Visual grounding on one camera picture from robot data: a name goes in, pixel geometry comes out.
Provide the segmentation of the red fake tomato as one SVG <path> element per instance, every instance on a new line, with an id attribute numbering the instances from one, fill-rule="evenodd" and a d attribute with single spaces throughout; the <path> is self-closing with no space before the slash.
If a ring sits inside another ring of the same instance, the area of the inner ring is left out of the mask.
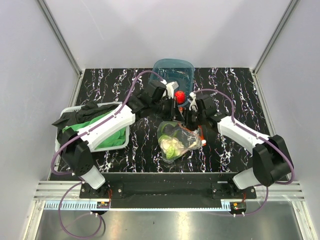
<path id="1" fill-rule="evenodd" d="M 178 105 L 182 105 L 186 102 L 187 97 L 183 91 L 179 90 L 175 92 L 174 96 Z"/>

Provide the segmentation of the clear zip top bag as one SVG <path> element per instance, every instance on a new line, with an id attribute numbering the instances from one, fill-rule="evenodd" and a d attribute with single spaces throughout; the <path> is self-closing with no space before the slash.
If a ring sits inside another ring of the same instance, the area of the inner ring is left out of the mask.
<path id="1" fill-rule="evenodd" d="M 157 141 L 161 149 L 162 160 L 168 164 L 191 150 L 200 149 L 207 143 L 201 128 L 191 131 L 176 121 L 160 123 L 157 129 Z"/>

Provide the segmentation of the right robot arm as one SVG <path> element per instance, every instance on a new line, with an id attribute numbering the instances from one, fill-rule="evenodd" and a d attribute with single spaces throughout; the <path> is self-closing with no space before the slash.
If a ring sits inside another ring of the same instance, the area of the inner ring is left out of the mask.
<path id="1" fill-rule="evenodd" d="M 249 128 L 232 115 L 219 112 L 211 103 L 209 95 L 189 95 L 189 108 L 183 111 L 187 129 L 206 126 L 221 136 L 227 137 L 252 156 L 252 167 L 237 173 L 227 185 L 228 195 L 239 198 L 245 189 L 262 185 L 269 187 L 288 174 L 294 173 L 292 160 L 284 139 L 279 135 L 269 136 Z"/>

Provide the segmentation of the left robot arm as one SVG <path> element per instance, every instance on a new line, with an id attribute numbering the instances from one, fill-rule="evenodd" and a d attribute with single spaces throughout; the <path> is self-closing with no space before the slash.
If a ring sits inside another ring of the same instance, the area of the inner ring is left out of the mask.
<path id="1" fill-rule="evenodd" d="M 90 185 L 90 192 L 97 198 L 108 193 L 106 179 L 94 164 L 93 151 L 107 138 L 141 118 L 158 114 L 167 119 L 180 119 L 175 92 L 176 81 L 152 80 L 137 94 L 129 96 L 117 108 L 98 121 L 74 131 L 63 133 L 61 158 L 72 173 Z"/>

